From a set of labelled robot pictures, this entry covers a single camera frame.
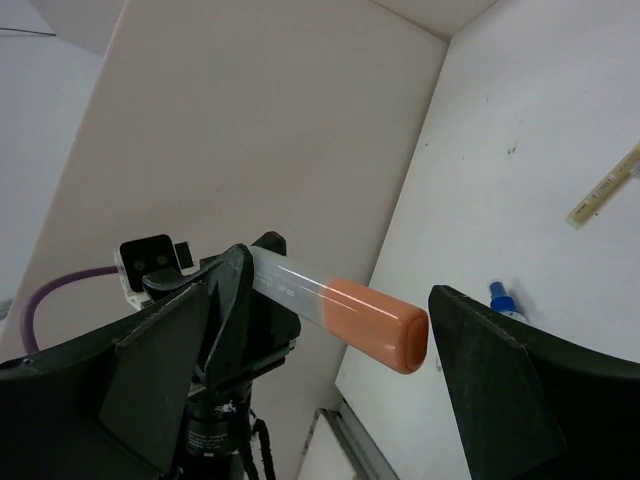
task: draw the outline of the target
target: test tube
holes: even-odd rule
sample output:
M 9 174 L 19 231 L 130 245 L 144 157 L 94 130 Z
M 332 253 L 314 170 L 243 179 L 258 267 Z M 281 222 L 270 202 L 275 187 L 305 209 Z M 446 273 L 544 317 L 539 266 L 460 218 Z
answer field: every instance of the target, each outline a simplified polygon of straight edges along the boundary
M 254 290 L 399 373 L 422 365 L 429 332 L 424 310 L 264 248 L 249 249 Z

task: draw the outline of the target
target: clear plastic tube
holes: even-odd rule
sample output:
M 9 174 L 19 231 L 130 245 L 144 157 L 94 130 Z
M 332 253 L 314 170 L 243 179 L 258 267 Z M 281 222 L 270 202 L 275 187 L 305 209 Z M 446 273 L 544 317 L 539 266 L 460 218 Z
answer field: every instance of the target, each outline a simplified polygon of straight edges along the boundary
M 424 361 L 424 310 L 263 248 L 250 250 L 256 291 L 400 373 Z

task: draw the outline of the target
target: orange cap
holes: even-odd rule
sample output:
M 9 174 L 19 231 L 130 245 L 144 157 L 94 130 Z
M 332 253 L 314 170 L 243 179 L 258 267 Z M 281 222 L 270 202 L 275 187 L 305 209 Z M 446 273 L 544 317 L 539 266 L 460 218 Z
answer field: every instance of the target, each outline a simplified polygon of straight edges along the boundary
M 427 354 L 429 317 L 409 303 L 336 278 L 324 291 L 327 330 L 399 373 L 415 372 Z

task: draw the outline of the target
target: blue bottle cap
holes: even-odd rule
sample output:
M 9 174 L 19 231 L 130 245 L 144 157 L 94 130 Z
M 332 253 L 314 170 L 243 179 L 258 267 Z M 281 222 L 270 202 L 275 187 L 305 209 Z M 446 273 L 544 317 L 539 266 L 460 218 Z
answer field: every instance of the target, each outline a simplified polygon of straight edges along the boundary
M 516 302 L 507 295 L 507 290 L 502 282 L 491 282 L 489 284 L 491 292 L 491 309 L 496 312 L 517 312 Z

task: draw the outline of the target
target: white wall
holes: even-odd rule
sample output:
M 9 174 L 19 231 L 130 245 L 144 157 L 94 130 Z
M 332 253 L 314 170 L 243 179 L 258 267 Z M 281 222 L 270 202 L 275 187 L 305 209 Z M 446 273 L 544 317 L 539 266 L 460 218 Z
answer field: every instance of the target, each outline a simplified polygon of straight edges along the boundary
M 50 31 L 28 0 L 0 1 L 0 27 Z M 101 61 L 0 31 L 0 301 L 18 289 Z
M 640 182 L 565 222 L 640 140 L 639 25 L 637 1 L 505 0 L 456 35 L 371 285 L 426 307 L 498 278 L 536 328 L 640 362 Z M 337 383 L 402 480 L 467 480 L 428 349 L 407 377 L 349 349 Z
M 1 340 L 43 283 L 168 233 L 201 258 L 280 231 L 291 255 L 366 282 L 446 45 L 369 0 L 130 0 Z M 115 278 L 48 297 L 55 345 L 130 313 Z M 255 384 L 276 468 L 295 478 L 344 346 L 305 324 Z

